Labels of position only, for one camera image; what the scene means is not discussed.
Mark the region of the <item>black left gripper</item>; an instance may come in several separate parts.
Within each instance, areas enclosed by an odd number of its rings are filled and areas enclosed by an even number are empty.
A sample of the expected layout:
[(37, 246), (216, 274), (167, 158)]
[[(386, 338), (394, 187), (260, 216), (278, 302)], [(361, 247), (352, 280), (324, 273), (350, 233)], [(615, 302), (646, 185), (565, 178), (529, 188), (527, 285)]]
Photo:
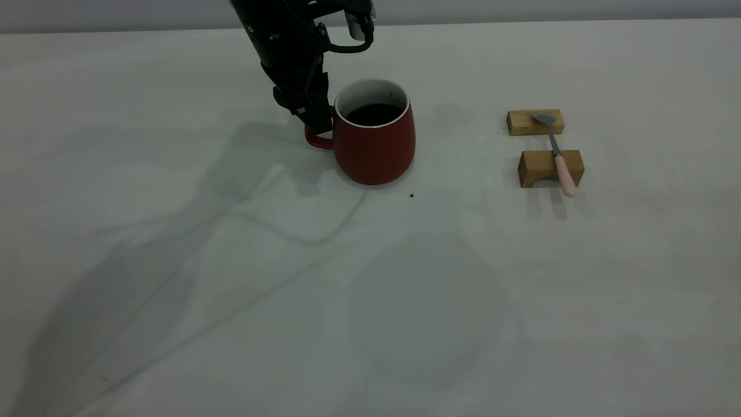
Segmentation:
[(316, 19), (328, 15), (328, 1), (233, 1), (273, 98), (313, 134), (332, 130), (328, 74), (323, 69), (326, 36)]

